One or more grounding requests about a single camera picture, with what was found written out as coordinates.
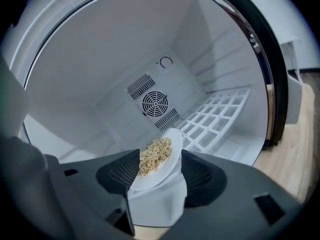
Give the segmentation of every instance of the white scoop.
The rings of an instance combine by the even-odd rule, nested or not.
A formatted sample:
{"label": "white scoop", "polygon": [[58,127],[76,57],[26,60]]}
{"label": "white scoop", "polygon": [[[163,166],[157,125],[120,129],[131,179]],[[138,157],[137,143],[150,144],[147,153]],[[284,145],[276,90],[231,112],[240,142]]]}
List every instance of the white scoop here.
{"label": "white scoop", "polygon": [[171,155],[159,165],[157,171],[152,171],[148,175],[137,176],[134,179],[130,189],[134,191],[144,191],[160,184],[169,176],[177,164],[183,147],[183,138],[181,132],[178,129],[169,128],[159,138],[171,139]]}

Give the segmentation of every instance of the black rim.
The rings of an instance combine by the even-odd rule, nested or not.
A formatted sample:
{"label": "black rim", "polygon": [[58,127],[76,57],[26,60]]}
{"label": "black rim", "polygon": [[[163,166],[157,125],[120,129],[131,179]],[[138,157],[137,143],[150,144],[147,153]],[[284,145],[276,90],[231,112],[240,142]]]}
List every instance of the black rim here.
{"label": "black rim", "polygon": [[277,145],[284,132],[288,111],[288,79],[278,41],[267,20],[250,0],[228,0],[247,20],[264,49],[274,84],[275,116],[269,145]]}

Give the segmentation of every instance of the fan vent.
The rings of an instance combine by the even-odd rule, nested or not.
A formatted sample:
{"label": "fan vent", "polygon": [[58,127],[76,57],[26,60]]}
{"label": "fan vent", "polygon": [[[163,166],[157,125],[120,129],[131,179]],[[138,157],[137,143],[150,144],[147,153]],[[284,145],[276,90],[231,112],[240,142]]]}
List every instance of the fan vent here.
{"label": "fan vent", "polygon": [[162,117],[159,121],[157,121],[155,123],[155,126],[160,131],[163,131],[163,130],[169,128],[172,124],[174,124],[179,118],[180,118],[180,115],[173,108],[164,117]]}
{"label": "fan vent", "polygon": [[146,94],[142,101],[143,114],[151,117],[160,117],[168,109],[167,95],[160,91],[151,91]]}
{"label": "fan vent", "polygon": [[153,81],[149,75],[144,74],[138,80],[129,85],[127,92],[134,100],[136,100],[155,84],[155,81]]}

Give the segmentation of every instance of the white wall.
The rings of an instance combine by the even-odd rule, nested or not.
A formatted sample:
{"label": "white wall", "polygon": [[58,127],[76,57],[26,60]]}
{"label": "white wall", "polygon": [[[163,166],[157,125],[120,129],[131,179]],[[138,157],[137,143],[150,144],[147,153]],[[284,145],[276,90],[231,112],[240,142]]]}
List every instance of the white wall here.
{"label": "white wall", "polygon": [[308,23],[290,0],[252,0],[273,29],[281,44],[294,37],[300,69],[320,68],[320,48]]}

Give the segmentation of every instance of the floor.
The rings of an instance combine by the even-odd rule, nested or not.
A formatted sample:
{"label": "floor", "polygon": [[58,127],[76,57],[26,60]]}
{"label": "floor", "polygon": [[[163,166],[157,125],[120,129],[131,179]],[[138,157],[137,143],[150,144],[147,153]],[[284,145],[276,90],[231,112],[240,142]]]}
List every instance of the floor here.
{"label": "floor", "polygon": [[[301,74],[302,101],[297,124],[286,125],[280,143],[261,151],[254,167],[303,203],[318,182],[320,168],[320,73]],[[156,240],[169,228],[135,226],[135,238]]]}

